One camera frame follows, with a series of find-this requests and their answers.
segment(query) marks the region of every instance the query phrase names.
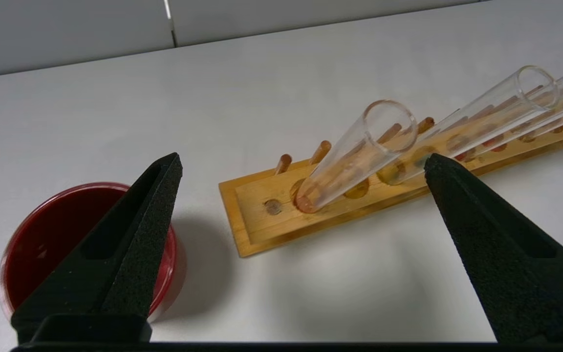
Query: wooden peg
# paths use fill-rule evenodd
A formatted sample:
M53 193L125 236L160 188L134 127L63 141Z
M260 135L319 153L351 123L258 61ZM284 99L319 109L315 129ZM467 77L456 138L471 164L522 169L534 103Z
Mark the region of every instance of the wooden peg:
M428 129L431 129L435 125L435 121L431 117L425 117L418 123L418 134L425 133Z
M284 172L288 171L288 167L292 162L292 156L288 154L284 154L280 157L280 162L277 163L277 167L275 168L275 174L283 174Z
M494 110L494 105L488 105L487 107L484 107L483 109L479 110L478 113L471 116L469 121L476 121L479 120L480 118L486 117L489 113L492 112L492 110Z
M384 134L382 134L382 136L377 140L377 143L378 144L384 144L385 142L388 142L394 136L396 136L397 133L399 133L402 128L403 127L401 126L400 123L395 123L386 132L384 132Z
M314 165L315 163L320 163L321 160L329 153L331 150L331 143L328 140L324 140L320 143L319 147L316 149L312 158L308 162L309 165Z

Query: white table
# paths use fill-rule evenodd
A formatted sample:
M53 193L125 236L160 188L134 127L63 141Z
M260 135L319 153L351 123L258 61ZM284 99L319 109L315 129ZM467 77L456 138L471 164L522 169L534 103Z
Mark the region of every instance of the white table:
M525 64L563 2L494 0L0 76L0 255L36 205L172 151L188 254L164 341L493 341L431 198L239 259L217 183L296 160L379 98L442 118ZM483 178L563 243L563 150ZM0 311L0 350L14 346Z

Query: wooden board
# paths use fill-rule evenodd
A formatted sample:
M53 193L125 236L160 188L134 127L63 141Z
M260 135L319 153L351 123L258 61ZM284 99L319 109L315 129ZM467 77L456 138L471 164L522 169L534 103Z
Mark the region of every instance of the wooden board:
M482 175L561 148L563 131L546 133L532 142L514 140L500 152L486 152L463 165L474 174ZM305 214L293 205L290 189L297 181L308 176L314 167L308 165L308 160L302 160L292 163L283 174L275 175L275 170L270 169L219 184L241 257L279 247L294 239L429 193L422 175L397 186L386 185L373 175L369 177L368 193L362 198L341 197L315 214ZM271 199L279 201L278 211L274 215L264 205Z

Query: test tube rim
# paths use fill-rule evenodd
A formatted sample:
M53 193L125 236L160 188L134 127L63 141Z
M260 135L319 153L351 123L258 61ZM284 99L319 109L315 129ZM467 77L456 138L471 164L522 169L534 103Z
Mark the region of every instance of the test tube rim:
M545 78L547 78L549 80L549 83L545 86L551 87L552 95L553 95L553 101L548 106L543 107L543 106L533 102L532 100L527 98L527 95L525 95L525 92L522 89L522 85L520 84L520 74L525 72L528 69L533 69L534 71L540 73L542 76L544 76ZM550 111L551 109L554 109L554 107L557 106L557 103L559 103L560 93L559 93L559 87L557 85L557 81L556 81L555 78L553 78L553 76L551 76L542 67L539 67L539 66L536 66L536 65L523 66L520 69L518 69L518 71L516 71L516 74L514 74L514 80L516 81L516 94L517 94L518 98L523 100L524 102L527 102L528 104L530 104L532 107L534 107L534 109L539 110L539 111Z
M407 116L407 118L410 119L410 129L411 129L411 133L413 134L413 136L410 138L410 140L408 141L408 143L404 147L402 147L400 149L386 148L383 145L381 145L380 143L377 143L377 141L375 141L373 136L369 133L366 118L367 118L370 110L373 109L373 107L376 107L377 105L380 105L380 104L392 105L392 106L396 107L396 109L399 109L400 111L402 111ZM385 154L386 153L393 153L393 152L394 153L404 153L404 152L408 151L409 149L411 149L416 144L416 139L418 138L418 123L416 123L416 118L414 117L414 115L411 113L411 111L405 105L403 105L402 103L399 103L396 100L381 99L381 100L376 100L375 102L372 102L368 107L366 107L366 109L364 109L364 112L362 113L362 124L364 125L364 134L366 134L366 138L369 140L369 142Z

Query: gray wall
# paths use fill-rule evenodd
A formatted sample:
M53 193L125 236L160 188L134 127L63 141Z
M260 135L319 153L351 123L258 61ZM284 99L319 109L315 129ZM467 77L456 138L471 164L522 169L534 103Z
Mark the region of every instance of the gray wall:
M0 74L477 0L0 0Z
M163 0L0 0L0 74L174 47Z
M178 46L478 0L169 0Z

